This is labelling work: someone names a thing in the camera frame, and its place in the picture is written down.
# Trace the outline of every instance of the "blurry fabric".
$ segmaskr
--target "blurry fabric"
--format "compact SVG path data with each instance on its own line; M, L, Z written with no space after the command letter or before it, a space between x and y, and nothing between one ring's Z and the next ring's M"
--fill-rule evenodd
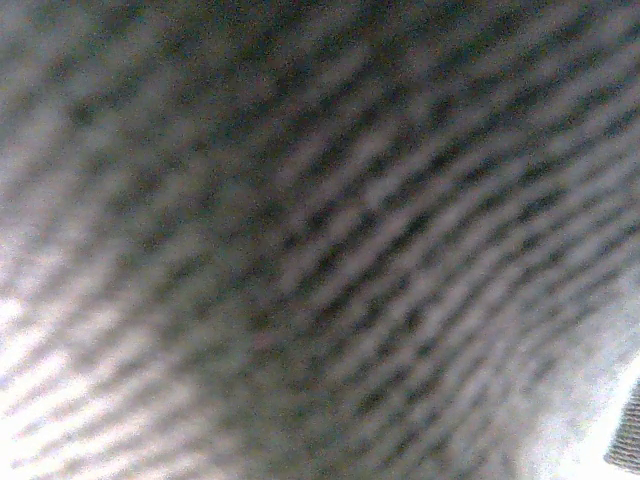
M561 478L640 351L602 314L639 37L633 2L3 2L3 478Z

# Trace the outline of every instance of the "knit texture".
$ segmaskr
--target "knit texture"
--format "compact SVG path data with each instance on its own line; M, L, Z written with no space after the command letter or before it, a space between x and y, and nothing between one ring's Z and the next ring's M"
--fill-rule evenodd
M542 478L640 9L488 3L4 2L3 478Z
M605 457L608 463L640 473L640 386L623 410L620 427Z

